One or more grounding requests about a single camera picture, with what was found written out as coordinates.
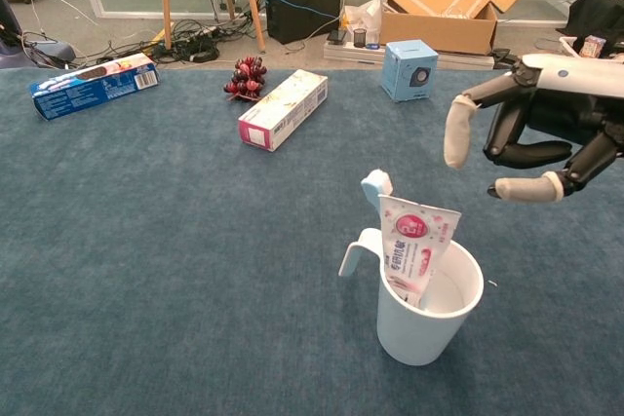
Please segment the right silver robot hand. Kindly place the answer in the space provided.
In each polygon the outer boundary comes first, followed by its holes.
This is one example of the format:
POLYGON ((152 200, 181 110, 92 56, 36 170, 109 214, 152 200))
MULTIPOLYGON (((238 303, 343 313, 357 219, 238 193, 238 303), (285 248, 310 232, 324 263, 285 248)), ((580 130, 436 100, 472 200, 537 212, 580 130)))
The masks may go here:
POLYGON ((615 60, 524 55, 504 74, 459 93, 446 120, 444 159, 460 169, 467 161, 471 121, 496 107, 485 156, 517 170, 557 162, 535 178, 498 178, 494 198, 553 203, 579 192, 623 155, 623 65, 615 60))

